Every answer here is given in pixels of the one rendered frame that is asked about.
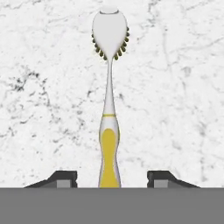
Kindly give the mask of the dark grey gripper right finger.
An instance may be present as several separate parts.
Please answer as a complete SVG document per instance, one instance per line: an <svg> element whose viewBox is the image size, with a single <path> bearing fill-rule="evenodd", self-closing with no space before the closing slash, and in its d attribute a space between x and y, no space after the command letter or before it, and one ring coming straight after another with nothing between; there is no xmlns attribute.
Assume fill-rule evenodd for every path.
<svg viewBox="0 0 224 224"><path fill-rule="evenodd" d="M169 171L147 171L148 188L197 188L196 185L177 179Z"/></svg>

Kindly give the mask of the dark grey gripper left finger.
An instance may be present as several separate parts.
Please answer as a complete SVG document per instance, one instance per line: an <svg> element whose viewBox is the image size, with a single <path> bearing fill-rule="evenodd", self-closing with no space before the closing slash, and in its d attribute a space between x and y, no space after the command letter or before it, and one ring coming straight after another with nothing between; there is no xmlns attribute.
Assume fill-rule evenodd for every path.
<svg viewBox="0 0 224 224"><path fill-rule="evenodd" d="M77 171L55 171L49 178L28 185L27 188L77 188Z"/></svg>

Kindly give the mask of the white and yellow dish brush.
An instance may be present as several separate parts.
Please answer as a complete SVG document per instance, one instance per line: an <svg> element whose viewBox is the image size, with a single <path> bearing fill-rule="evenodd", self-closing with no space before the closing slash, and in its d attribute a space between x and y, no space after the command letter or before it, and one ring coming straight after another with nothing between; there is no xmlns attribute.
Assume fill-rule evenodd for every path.
<svg viewBox="0 0 224 224"><path fill-rule="evenodd" d="M104 6L94 17L92 39L96 52L107 62L107 83L99 129L101 146L101 169L99 188L120 188L121 179L116 159L120 142L119 124L113 95L113 60L126 52L130 39L127 19L116 7Z"/></svg>

